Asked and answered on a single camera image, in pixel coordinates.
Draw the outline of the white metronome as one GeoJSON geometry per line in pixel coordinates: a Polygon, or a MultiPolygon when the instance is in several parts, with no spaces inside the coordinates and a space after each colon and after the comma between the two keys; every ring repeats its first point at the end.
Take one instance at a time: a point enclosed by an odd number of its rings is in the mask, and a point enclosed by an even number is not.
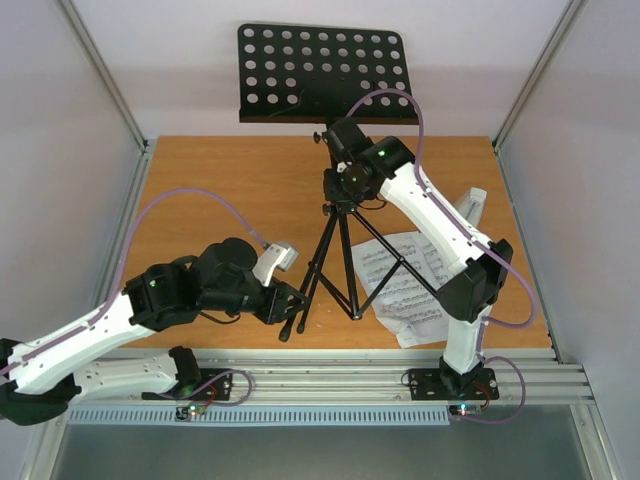
{"type": "Polygon", "coordinates": [[[478,227],[483,215],[487,192],[480,188],[470,188],[454,204],[458,213],[473,227],[478,227]]]}

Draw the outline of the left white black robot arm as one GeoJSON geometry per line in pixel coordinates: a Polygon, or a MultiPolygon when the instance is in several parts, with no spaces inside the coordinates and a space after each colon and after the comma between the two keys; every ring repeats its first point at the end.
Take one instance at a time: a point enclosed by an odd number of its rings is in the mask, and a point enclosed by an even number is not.
{"type": "Polygon", "coordinates": [[[309,300],[276,279],[275,272],[288,270],[297,257],[287,243],[271,244],[258,254],[246,241],[228,238],[198,256],[149,267],[113,299],[48,335],[29,342],[2,340],[2,419],[36,425],[79,400],[134,392],[172,400],[192,397],[203,388],[203,373],[189,348],[173,347],[147,360],[100,358],[190,324],[208,311],[290,326],[309,300]]]}

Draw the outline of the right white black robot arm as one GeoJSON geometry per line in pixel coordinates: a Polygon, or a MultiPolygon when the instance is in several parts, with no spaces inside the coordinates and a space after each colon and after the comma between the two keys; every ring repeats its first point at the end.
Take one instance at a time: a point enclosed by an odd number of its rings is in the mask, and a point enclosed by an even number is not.
{"type": "Polygon", "coordinates": [[[357,202],[381,196],[399,209],[436,249],[445,282],[434,292],[449,315],[440,381],[453,396],[473,389],[482,370],[481,322],[491,312],[507,277],[513,249],[492,241],[466,221],[439,192],[398,138],[375,142],[351,118],[329,126],[322,139],[340,167],[339,197],[357,202]]]}

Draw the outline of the left small circuit board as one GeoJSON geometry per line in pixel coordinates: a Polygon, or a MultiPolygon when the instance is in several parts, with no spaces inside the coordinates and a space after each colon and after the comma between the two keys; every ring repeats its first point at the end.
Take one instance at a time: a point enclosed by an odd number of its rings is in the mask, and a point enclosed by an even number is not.
{"type": "Polygon", "coordinates": [[[208,407],[204,404],[177,407],[175,409],[175,420],[192,421],[196,418],[204,416],[207,413],[207,410],[208,407]]]}

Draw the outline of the small circuit board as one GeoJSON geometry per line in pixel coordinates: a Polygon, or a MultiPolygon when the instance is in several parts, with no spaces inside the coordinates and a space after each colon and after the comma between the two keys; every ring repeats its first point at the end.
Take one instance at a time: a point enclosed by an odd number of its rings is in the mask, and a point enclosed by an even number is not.
{"type": "Polygon", "coordinates": [[[175,409],[175,420],[192,421],[196,418],[204,416],[207,413],[207,410],[208,407],[204,404],[177,407],[175,409]]]}
{"type": "Polygon", "coordinates": [[[467,417],[471,415],[479,415],[484,411],[485,407],[480,404],[460,403],[449,406],[449,414],[452,417],[467,417]]]}

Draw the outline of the right small circuit board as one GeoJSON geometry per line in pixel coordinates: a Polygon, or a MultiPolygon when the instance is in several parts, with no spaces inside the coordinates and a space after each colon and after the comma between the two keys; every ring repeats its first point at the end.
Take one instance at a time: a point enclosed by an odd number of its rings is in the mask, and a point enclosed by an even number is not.
{"type": "Polygon", "coordinates": [[[460,403],[449,406],[449,414],[452,417],[467,417],[471,415],[479,415],[484,411],[485,407],[480,404],[460,403]]]}

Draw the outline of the aluminium frame rail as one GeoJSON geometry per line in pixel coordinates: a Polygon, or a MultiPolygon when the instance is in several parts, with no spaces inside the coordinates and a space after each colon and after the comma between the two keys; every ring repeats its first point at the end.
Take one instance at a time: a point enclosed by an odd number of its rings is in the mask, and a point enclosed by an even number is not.
{"type": "MultiPolygon", "coordinates": [[[[204,368],[247,372],[254,405],[404,405],[410,403],[405,372],[438,364],[429,349],[197,349],[204,368]]],[[[561,364],[549,349],[491,352],[498,406],[592,405],[584,368],[561,364]]]]}

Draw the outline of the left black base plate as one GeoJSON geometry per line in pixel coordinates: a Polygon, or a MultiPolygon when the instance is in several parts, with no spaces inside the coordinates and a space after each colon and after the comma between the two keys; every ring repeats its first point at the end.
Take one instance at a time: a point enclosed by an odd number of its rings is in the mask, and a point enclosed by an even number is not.
{"type": "Polygon", "coordinates": [[[167,393],[144,392],[143,400],[151,401],[205,401],[230,403],[230,396],[238,380],[244,380],[247,392],[253,389],[253,378],[242,370],[204,368],[200,371],[201,379],[186,387],[176,386],[167,393]]]}

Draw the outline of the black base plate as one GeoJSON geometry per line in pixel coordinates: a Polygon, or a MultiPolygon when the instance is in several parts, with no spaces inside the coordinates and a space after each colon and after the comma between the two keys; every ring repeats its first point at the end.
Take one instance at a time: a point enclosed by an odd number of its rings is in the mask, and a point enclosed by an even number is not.
{"type": "Polygon", "coordinates": [[[253,378],[242,370],[204,368],[200,371],[201,379],[186,387],[176,386],[167,393],[144,392],[143,400],[151,401],[205,401],[230,403],[230,396],[238,380],[244,380],[247,392],[253,389],[253,378]]]}
{"type": "Polygon", "coordinates": [[[445,379],[439,368],[407,370],[401,382],[409,389],[413,401],[480,401],[498,400],[500,392],[495,372],[482,368],[458,378],[445,379]]]}

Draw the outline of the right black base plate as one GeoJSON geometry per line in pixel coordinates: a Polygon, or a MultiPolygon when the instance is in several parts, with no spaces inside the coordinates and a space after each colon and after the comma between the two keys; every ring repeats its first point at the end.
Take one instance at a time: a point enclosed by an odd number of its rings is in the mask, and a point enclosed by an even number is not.
{"type": "Polygon", "coordinates": [[[445,379],[439,368],[407,370],[401,382],[409,389],[413,401],[480,401],[498,400],[500,392],[495,372],[482,368],[458,378],[445,379]]]}

